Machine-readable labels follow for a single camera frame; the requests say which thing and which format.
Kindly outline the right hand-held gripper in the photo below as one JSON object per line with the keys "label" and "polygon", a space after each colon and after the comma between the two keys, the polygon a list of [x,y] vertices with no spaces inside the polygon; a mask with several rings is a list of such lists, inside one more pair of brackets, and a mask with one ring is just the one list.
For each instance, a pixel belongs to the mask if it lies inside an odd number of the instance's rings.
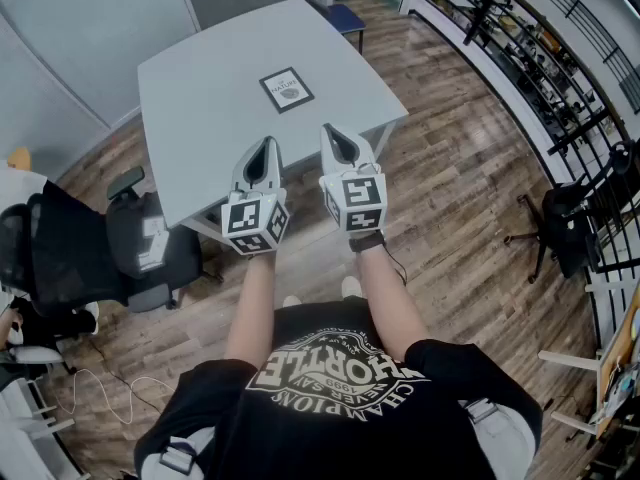
{"label": "right hand-held gripper", "polygon": [[386,177],[379,164],[371,163],[375,155],[370,143],[344,127],[325,123],[320,152],[324,175],[319,184],[339,229],[350,237],[381,230],[388,209]]}

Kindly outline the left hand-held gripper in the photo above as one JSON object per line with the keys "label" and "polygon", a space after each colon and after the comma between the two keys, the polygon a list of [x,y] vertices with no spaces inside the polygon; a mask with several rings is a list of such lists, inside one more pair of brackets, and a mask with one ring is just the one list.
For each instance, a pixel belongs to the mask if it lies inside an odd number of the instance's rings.
{"label": "left hand-held gripper", "polygon": [[[268,167],[269,180],[262,182]],[[281,168],[279,144],[270,136],[251,146],[234,168],[232,190],[221,207],[222,234],[240,255],[273,252],[282,242],[290,214]]]}

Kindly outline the black framed picture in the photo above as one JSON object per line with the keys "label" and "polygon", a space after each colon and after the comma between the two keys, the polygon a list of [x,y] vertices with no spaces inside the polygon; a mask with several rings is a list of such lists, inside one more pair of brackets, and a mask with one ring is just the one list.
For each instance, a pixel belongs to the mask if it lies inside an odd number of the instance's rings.
{"label": "black framed picture", "polygon": [[288,67],[259,80],[271,103],[279,114],[315,99],[293,67]]}

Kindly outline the person's left forearm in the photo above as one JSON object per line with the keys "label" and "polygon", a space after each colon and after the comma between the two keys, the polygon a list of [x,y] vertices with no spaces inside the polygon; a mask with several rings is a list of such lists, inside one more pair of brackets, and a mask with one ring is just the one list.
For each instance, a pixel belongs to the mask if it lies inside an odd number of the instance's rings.
{"label": "person's left forearm", "polygon": [[272,350],[276,253],[248,261],[224,357],[260,368]]}

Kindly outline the person's right forearm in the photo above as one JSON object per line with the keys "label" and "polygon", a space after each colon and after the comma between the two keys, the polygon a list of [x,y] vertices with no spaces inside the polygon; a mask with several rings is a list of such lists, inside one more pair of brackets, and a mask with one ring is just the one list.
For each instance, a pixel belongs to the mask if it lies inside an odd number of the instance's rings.
{"label": "person's right forearm", "polygon": [[421,314],[382,245],[356,259],[376,331],[387,353],[403,361],[414,343],[429,337]]}

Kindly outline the light grey table top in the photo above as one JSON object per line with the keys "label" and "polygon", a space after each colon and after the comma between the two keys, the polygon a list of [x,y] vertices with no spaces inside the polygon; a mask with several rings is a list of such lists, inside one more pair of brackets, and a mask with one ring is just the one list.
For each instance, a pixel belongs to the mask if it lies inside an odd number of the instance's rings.
{"label": "light grey table top", "polygon": [[[293,67],[315,99],[279,114],[259,80]],[[304,0],[286,0],[199,32],[138,69],[146,145],[165,221],[214,240],[209,213],[257,141],[274,137],[285,167],[320,152],[325,123],[381,151],[407,111],[364,57]]]}

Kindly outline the dark wrist watch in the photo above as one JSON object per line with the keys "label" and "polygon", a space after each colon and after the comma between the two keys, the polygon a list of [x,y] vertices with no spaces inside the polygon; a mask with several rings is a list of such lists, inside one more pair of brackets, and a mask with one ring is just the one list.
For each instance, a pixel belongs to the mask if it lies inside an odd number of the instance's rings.
{"label": "dark wrist watch", "polygon": [[353,233],[349,237],[349,247],[352,252],[359,254],[368,249],[385,246],[386,240],[380,230],[370,230]]}

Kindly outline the blue chair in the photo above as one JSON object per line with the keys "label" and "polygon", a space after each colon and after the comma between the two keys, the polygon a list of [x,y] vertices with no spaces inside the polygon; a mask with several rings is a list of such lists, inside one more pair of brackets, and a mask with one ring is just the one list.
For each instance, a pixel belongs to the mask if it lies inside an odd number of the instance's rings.
{"label": "blue chair", "polygon": [[344,4],[327,6],[319,0],[304,0],[323,16],[341,35],[358,34],[358,51],[363,54],[365,22]]}

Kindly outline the black mesh office chair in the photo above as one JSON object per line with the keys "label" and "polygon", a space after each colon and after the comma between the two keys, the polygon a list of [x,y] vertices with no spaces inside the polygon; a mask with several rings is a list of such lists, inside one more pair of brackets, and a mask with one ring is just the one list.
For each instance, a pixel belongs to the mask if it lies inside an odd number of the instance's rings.
{"label": "black mesh office chair", "polygon": [[0,284],[28,294],[44,318],[92,302],[128,302],[105,216],[51,182],[0,213]]}

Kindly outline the black swivel office chair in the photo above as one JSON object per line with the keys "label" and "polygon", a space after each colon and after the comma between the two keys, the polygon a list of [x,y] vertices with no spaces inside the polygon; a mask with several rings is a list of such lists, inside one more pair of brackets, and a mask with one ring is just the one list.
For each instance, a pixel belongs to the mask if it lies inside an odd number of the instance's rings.
{"label": "black swivel office chair", "polygon": [[528,277],[530,284],[537,280],[547,250],[551,251],[552,260],[559,264],[566,279],[585,265],[593,266],[599,262],[598,235],[592,231],[589,220],[594,212],[582,206],[592,185],[582,181],[583,177],[574,182],[556,184],[548,190],[542,201],[542,212],[538,211],[528,194],[517,197],[519,204],[526,204],[537,229],[531,233],[507,235],[503,243],[509,246],[517,240],[535,239],[538,242],[535,270]]}

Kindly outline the black metal railing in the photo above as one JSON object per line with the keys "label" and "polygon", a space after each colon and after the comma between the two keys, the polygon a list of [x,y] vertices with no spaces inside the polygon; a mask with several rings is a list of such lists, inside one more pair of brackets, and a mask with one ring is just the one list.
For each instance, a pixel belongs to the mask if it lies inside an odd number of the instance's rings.
{"label": "black metal railing", "polygon": [[[555,182],[594,181],[598,235],[585,273],[600,328],[614,330],[640,280],[640,15],[633,0],[417,0],[507,106]],[[612,146],[636,143],[623,176]]]}

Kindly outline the black printed t-shirt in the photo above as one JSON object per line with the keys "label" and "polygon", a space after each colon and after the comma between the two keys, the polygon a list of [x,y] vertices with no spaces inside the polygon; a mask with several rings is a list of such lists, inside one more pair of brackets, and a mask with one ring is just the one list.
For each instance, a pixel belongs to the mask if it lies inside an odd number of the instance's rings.
{"label": "black printed t-shirt", "polygon": [[201,363],[179,377],[134,464],[150,477],[171,437],[191,440],[203,480],[497,480],[464,405],[505,430],[496,456],[534,455],[539,404],[473,344],[414,343],[403,361],[383,348],[366,301],[351,297],[275,312],[260,367]]}

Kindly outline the black headphones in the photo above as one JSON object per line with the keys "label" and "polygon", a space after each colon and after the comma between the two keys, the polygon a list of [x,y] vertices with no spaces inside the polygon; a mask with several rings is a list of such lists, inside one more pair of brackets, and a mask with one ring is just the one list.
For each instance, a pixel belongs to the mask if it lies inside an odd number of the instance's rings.
{"label": "black headphones", "polygon": [[631,168],[635,157],[636,143],[633,140],[623,140],[615,143],[609,155],[609,167],[618,176],[625,175]]}

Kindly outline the white chair base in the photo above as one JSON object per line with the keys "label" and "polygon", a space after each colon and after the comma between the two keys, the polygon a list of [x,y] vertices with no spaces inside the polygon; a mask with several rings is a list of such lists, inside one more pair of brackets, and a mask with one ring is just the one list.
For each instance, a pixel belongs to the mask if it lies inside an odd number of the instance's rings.
{"label": "white chair base", "polygon": [[[0,366],[18,367],[19,365],[50,366],[61,364],[69,375],[77,372],[75,367],[70,367],[57,349],[39,346],[16,346],[8,351],[0,351]],[[73,418],[58,422],[55,417],[49,419],[37,419],[35,416],[23,419],[14,426],[25,433],[32,441],[65,430],[75,424]]]}

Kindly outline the wooden board table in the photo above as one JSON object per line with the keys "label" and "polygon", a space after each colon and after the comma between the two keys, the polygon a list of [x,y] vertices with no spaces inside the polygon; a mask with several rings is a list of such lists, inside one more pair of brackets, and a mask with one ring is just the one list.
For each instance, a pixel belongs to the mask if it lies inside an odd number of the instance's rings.
{"label": "wooden board table", "polygon": [[639,310],[640,280],[637,281],[631,302],[624,312],[623,321],[618,325],[612,339],[599,358],[588,359],[546,350],[538,352],[538,358],[543,361],[595,372],[597,377],[596,409],[594,416],[588,422],[580,421],[558,411],[551,413],[553,420],[591,434],[596,439],[605,433],[614,413],[622,404],[622,400],[617,394],[619,389],[616,388],[615,373],[622,373],[625,367],[633,364],[633,348],[636,343],[640,343],[640,331],[637,332],[635,338],[632,337],[633,320]]}

